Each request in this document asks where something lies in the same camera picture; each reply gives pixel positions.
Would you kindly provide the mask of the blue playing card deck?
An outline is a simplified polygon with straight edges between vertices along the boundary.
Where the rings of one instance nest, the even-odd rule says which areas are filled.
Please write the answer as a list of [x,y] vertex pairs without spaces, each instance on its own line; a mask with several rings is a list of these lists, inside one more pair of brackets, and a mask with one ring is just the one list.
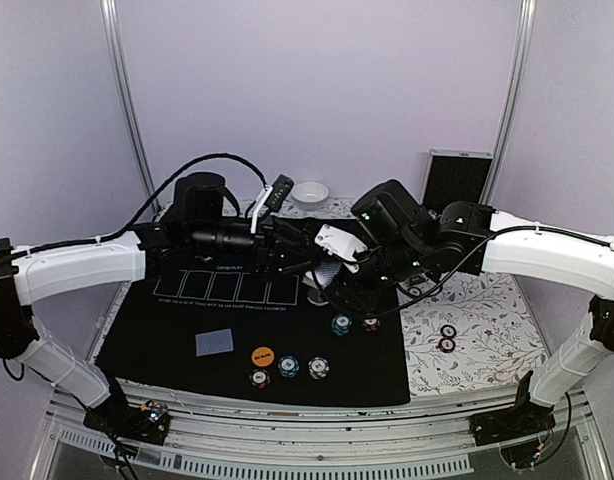
[[324,261],[312,270],[312,278],[323,290],[327,289],[340,273],[343,264],[338,261]]

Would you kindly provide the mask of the clear acrylic dealer button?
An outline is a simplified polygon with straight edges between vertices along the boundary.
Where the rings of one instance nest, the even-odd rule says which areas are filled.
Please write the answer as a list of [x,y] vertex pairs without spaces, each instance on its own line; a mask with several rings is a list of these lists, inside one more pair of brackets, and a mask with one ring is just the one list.
[[317,290],[309,289],[307,292],[307,300],[315,306],[324,306],[328,304],[326,298]]

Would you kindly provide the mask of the red black chip stack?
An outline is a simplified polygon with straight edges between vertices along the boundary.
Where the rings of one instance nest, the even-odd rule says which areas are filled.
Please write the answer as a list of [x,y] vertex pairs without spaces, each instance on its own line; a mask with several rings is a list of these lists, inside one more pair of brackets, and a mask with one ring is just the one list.
[[456,329],[449,324],[443,325],[440,328],[440,335],[441,338],[437,345],[438,349],[443,353],[452,353],[456,348],[454,341],[454,338],[457,335]]

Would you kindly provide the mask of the orange big blind button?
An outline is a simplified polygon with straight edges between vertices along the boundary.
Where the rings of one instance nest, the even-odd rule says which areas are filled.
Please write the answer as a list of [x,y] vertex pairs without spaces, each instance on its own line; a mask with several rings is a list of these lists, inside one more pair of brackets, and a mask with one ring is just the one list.
[[251,354],[252,363],[258,368],[266,368],[273,364],[274,351],[267,346],[257,347]]

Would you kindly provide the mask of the dealt cards front player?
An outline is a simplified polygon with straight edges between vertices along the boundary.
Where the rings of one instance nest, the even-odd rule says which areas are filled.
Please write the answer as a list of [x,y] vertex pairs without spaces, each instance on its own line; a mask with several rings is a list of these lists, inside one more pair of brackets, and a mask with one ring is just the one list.
[[221,329],[203,332],[195,335],[195,355],[205,357],[234,350],[231,329]]

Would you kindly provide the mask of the blue peach stack front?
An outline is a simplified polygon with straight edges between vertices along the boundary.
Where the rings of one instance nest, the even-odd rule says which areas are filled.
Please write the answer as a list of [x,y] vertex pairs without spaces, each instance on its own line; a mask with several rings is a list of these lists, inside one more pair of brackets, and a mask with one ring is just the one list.
[[314,357],[308,362],[308,373],[315,380],[326,378],[329,371],[329,362],[323,357]]

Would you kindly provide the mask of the green chip stack front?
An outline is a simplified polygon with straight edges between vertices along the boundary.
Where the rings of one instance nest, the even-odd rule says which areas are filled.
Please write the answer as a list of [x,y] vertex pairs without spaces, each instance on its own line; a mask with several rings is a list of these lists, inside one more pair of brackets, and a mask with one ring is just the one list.
[[295,377],[300,369],[298,360],[293,356],[283,356],[278,361],[278,370],[283,378]]

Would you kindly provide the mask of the red black stack front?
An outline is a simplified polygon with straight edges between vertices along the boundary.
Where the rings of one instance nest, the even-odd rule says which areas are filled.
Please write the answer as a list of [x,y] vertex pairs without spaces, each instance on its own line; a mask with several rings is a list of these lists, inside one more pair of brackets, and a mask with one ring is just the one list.
[[256,388],[266,388],[271,383],[271,377],[265,369],[255,369],[252,371],[250,377],[250,383]]

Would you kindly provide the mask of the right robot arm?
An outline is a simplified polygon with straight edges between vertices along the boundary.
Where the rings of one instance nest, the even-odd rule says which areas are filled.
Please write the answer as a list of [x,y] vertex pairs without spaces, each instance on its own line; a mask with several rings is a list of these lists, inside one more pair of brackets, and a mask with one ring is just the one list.
[[397,180],[351,208],[364,235],[326,227],[320,245],[345,268],[332,286],[350,311],[373,313],[367,294],[423,274],[441,284],[457,272],[505,273],[591,293],[578,329],[523,380],[504,427],[524,436],[576,383],[614,354],[614,236],[544,225],[465,201],[433,216]]

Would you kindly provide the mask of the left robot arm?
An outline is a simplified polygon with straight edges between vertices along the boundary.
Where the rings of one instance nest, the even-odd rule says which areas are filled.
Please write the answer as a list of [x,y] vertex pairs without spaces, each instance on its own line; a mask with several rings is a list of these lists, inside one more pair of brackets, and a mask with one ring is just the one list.
[[195,173],[176,182],[173,204],[159,221],[130,226],[120,235],[19,248],[1,238],[0,359],[35,370],[94,410],[113,433],[128,433],[136,415],[113,376],[55,339],[34,316],[33,303],[101,284],[159,277],[191,256],[234,256],[264,270],[276,243],[265,216],[279,211],[293,185],[281,175],[259,193],[251,217],[226,217],[223,203],[235,198],[224,178]]

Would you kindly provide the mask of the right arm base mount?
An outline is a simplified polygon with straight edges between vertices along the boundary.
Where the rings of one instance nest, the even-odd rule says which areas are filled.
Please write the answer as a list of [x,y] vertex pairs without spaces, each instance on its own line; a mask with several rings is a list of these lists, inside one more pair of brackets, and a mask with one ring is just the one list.
[[556,425],[553,407],[543,407],[531,401],[532,376],[533,371],[529,371],[522,377],[512,406],[469,417],[469,431],[477,446],[541,433]]

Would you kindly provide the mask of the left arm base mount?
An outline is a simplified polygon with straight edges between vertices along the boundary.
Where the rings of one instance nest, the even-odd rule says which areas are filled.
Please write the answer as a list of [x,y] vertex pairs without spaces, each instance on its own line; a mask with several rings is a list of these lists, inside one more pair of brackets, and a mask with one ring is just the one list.
[[85,427],[113,437],[163,446],[171,417],[168,405],[147,400],[131,406],[124,398],[109,397],[95,408],[87,408]]

